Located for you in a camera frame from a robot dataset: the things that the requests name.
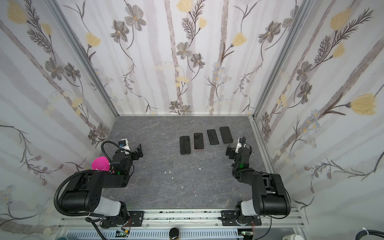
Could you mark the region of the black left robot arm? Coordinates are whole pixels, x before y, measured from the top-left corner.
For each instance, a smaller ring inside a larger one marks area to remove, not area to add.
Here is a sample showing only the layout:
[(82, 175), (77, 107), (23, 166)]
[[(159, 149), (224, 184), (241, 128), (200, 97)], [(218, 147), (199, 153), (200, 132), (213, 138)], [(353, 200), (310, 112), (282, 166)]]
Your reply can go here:
[(130, 219), (126, 204), (102, 197), (102, 190), (128, 185), (135, 171), (134, 161), (144, 156), (142, 145), (131, 150), (126, 139), (118, 143), (104, 141), (101, 151), (107, 158), (107, 169), (84, 170), (69, 176), (58, 186), (54, 206), (64, 216), (110, 219), (122, 225)]

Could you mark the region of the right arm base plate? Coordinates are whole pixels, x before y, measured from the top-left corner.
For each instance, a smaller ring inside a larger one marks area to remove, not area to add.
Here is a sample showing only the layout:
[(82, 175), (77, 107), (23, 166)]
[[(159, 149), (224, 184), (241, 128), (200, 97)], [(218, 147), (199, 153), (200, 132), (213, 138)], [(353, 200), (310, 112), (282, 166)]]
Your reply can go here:
[(221, 211), (220, 220), (222, 221), (222, 225), (227, 227), (253, 227), (262, 225), (259, 216), (243, 216), (234, 210)]

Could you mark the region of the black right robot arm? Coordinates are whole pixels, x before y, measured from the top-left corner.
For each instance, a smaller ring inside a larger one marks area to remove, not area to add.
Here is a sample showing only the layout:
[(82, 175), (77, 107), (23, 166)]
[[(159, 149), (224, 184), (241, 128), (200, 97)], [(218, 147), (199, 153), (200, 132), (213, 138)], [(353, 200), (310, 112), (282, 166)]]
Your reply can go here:
[(252, 198), (239, 201), (235, 206), (235, 220), (239, 224), (253, 221), (258, 216), (282, 219), (292, 208), (291, 199), (278, 174), (260, 172), (250, 167), (252, 147), (227, 146), (226, 156), (233, 160), (232, 176), (240, 183), (251, 186)]

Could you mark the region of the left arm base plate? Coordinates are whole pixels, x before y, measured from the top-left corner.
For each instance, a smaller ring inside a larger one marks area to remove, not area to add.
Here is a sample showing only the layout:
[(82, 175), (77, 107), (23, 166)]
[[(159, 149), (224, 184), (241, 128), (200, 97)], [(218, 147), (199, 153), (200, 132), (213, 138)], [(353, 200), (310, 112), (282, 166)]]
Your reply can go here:
[(115, 217), (106, 217), (100, 222), (103, 229), (114, 227), (141, 227), (144, 220), (144, 211), (128, 211)]

